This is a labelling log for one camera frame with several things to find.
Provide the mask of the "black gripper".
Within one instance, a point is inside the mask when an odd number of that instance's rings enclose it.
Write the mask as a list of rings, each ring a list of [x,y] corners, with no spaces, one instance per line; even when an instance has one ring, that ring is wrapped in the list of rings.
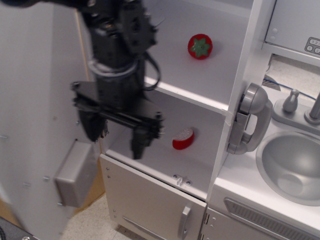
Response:
[[[109,134],[108,120],[133,129],[132,158],[140,160],[146,147],[161,135],[163,115],[147,99],[144,71],[121,76],[96,75],[95,81],[75,81],[74,105],[87,138],[97,142]]]

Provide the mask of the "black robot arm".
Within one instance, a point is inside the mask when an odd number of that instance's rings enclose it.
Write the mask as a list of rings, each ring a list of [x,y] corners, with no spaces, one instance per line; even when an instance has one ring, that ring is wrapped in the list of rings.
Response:
[[[74,82],[74,105],[91,141],[96,141],[107,120],[132,129],[135,160],[160,137],[162,113],[150,102],[145,86],[145,63],[157,63],[148,49],[156,44],[156,28],[140,0],[58,0],[57,5],[76,9],[87,27],[93,57],[88,67],[93,82]]]

